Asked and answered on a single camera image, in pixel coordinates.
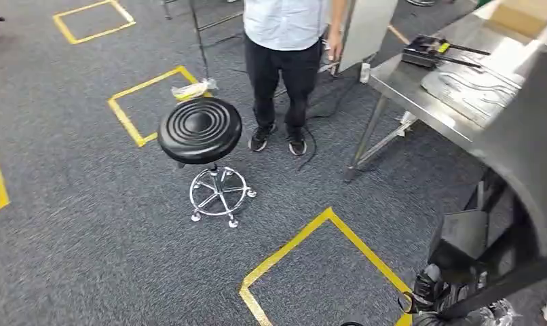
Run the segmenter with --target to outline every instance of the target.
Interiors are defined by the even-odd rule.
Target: chrome stool base
[[[210,180],[212,181],[211,184],[204,182],[204,177],[210,177]],[[235,177],[239,179],[242,183],[239,187],[225,187],[225,181],[227,178]],[[205,200],[203,200],[201,203],[196,203],[195,198],[193,196],[194,191],[205,187],[209,190],[213,191],[213,194],[211,194],[209,197],[207,197]],[[225,200],[224,194],[227,193],[236,193],[240,192],[240,199],[233,205],[229,206],[228,203]],[[236,170],[232,168],[228,168],[227,166],[215,166],[214,168],[207,168],[206,170],[203,170],[200,174],[198,174],[193,181],[191,182],[191,185],[189,187],[189,200],[191,204],[193,205],[193,214],[191,216],[191,220],[194,222],[199,221],[202,218],[202,215],[207,216],[223,216],[227,215],[229,216],[229,227],[236,228],[238,226],[238,220],[235,219],[233,216],[233,213],[238,210],[246,196],[249,198],[254,198],[257,195],[255,190],[248,187],[246,184],[246,180],[243,178],[243,176],[238,173]],[[220,212],[210,212],[206,210],[205,208],[213,203],[215,200],[220,200],[221,204],[223,205],[224,211]]]

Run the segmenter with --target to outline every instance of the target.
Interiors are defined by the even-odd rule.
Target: black machine part
[[[407,47],[403,49],[402,61],[414,65],[434,68],[440,61],[449,61],[460,65],[479,68],[480,65],[445,56],[449,49],[457,49],[477,54],[490,55],[489,52],[480,51],[465,46],[450,44],[446,39],[419,35]]]
[[[468,278],[470,266],[485,250],[487,223],[487,213],[479,209],[445,215],[430,245],[428,264],[436,264],[442,271],[453,271],[442,272],[447,282]]]

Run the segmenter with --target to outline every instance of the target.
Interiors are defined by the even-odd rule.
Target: white panel
[[[339,71],[361,62],[376,53],[398,0],[351,0],[350,21],[344,33],[345,43],[341,55]]]

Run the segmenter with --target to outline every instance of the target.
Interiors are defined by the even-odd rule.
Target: floor
[[[238,169],[258,196],[237,229],[224,218],[194,223],[187,191],[199,167],[179,170],[155,141],[138,146],[108,104],[177,66],[204,76],[186,1],[170,4],[172,20],[154,0],[119,1],[135,24],[109,2],[61,16],[82,40],[70,44],[52,16],[91,4],[0,1],[7,18],[0,24],[0,177],[9,197],[0,206],[0,325],[267,325],[239,293],[244,278],[330,206],[377,260],[325,221],[251,284],[259,309],[273,325],[396,323],[396,288],[375,262],[410,285],[440,216],[464,205],[483,167],[417,124],[354,182],[342,182],[376,101],[363,86],[331,119],[309,121],[318,152],[301,171],[306,158],[290,155],[282,132],[263,153],[251,153],[246,142],[255,122],[240,72],[238,18],[202,36],[218,81],[214,95],[234,104],[244,122],[242,140],[223,164]],[[206,24],[242,3],[196,6]],[[462,0],[418,8],[400,0],[392,24],[412,38],[473,7]],[[388,33],[375,62],[402,47]],[[144,142],[175,105],[170,88],[187,85],[187,77],[178,72],[115,99]],[[309,114],[331,112],[346,87],[346,78],[321,76]],[[278,98],[280,114],[287,102]],[[395,128],[401,113],[388,108],[377,136]],[[543,325],[536,307],[547,300],[547,285],[540,286],[523,295],[532,300],[520,304],[520,325]]]

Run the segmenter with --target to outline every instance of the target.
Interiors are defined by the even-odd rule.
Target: stool
[[[236,228],[238,221],[233,216],[242,202],[255,197],[256,192],[248,187],[246,180],[236,170],[227,166],[217,166],[215,162],[229,154],[242,136],[242,119],[235,107],[219,98],[199,97],[179,103],[168,114],[159,127],[157,140],[164,152],[178,162],[182,168],[186,164],[213,164],[203,170],[191,182],[189,199],[193,205],[191,220],[196,222],[207,216],[229,216],[229,227]],[[225,182],[235,177],[241,186],[226,187]],[[213,192],[207,199],[196,202],[195,192],[204,187]],[[240,193],[237,202],[230,206],[224,198],[227,193]],[[210,212],[206,207],[215,200],[223,205],[223,211]]]

